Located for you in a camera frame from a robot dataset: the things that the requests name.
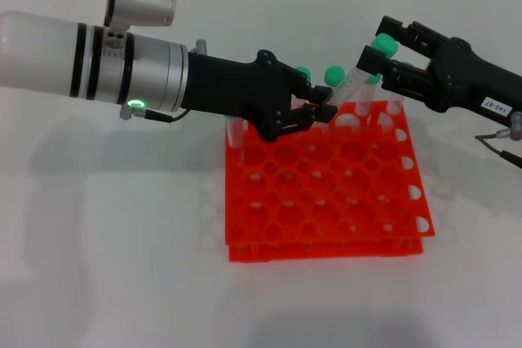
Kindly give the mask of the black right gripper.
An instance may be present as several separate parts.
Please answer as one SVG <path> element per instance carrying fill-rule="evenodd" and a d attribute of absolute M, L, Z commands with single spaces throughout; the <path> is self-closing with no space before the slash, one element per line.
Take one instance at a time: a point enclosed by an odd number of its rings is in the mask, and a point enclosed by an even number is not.
<path fill-rule="evenodd" d="M 446 36 L 419 22 L 403 23 L 384 16 L 376 35 L 385 33 L 402 46 L 431 57 L 427 72 L 365 46 L 357 67 L 381 74 L 383 89 L 425 102 L 436 112 L 464 108 L 508 126 L 513 112 L 521 110 L 521 76 L 481 59 L 468 42 Z M 429 76 L 433 91 L 429 93 Z"/>

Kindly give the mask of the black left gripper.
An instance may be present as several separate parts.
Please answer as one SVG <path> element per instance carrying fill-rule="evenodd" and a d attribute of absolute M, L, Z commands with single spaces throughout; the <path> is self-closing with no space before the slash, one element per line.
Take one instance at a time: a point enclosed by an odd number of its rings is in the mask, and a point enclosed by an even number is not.
<path fill-rule="evenodd" d="M 270 51 L 258 51 L 250 63 L 190 54 L 181 107 L 242 118 L 262 140 L 273 142 L 306 132 L 316 122 L 330 123 L 338 108 L 324 103 L 332 94 L 330 87 L 313 86 L 306 73 Z M 300 108 L 291 108 L 292 97 Z"/>

